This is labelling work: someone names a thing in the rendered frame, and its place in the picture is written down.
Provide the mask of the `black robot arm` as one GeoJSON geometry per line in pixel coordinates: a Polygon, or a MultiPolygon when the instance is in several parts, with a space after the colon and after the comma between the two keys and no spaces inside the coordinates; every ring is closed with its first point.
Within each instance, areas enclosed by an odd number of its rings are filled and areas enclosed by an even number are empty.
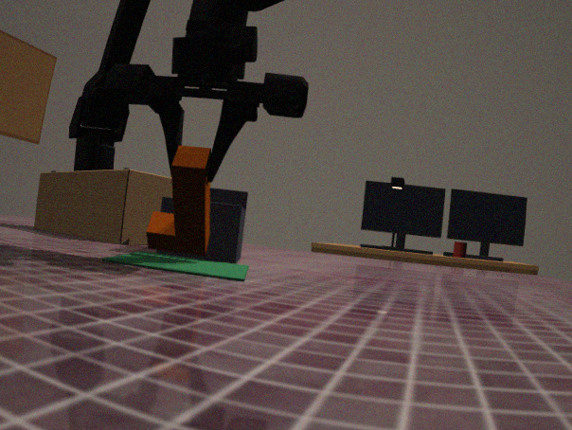
{"type": "MultiPolygon", "coordinates": [[[[189,18],[196,13],[216,11],[238,17],[246,24],[248,11],[263,10],[282,1],[285,0],[193,0],[189,18]]],[[[100,68],[85,83],[69,125],[69,138],[77,138],[74,171],[114,169],[114,143],[122,141],[130,111],[129,104],[117,102],[103,88],[108,71],[116,63],[130,63],[150,2],[119,2],[100,68]]],[[[225,36],[201,37],[197,36],[198,31],[193,32],[189,37],[172,39],[171,74],[179,74],[181,80],[187,79],[191,71],[218,74],[230,70],[230,76],[242,80],[245,62],[257,60],[258,27],[228,27],[225,36]]]]}

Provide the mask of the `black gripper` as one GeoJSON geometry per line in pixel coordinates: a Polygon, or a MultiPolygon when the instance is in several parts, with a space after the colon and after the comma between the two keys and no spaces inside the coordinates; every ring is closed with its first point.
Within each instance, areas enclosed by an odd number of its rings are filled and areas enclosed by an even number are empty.
{"type": "MultiPolygon", "coordinates": [[[[186,25],[186,37],[225,36],[228,27],[245,26],[242,19],[220,12],[200,12],[191,15],[186,25]]],[[[303,118],[307,105],[309,84],[301,76],[265,73],[264,83],[238,81],[229,73],[209,74],[191,71],[181,78],[155,76],[148,64],[116,63],[108,71],[103,90],[122,104],[148,105],[160,116],[172,176],[171,165],[179,145],[182,145],[185,111],[179,103],[182,97],[223,99],[212,153],[209,159],[208,183],[212,183],[223,158],[246,122],[258,120],[259,104],[269,116],[303,118]],[[197,88],[185,88],[200,87],[197,88]],[[223,89],[212,90],[211,88],[223,89]]]]}

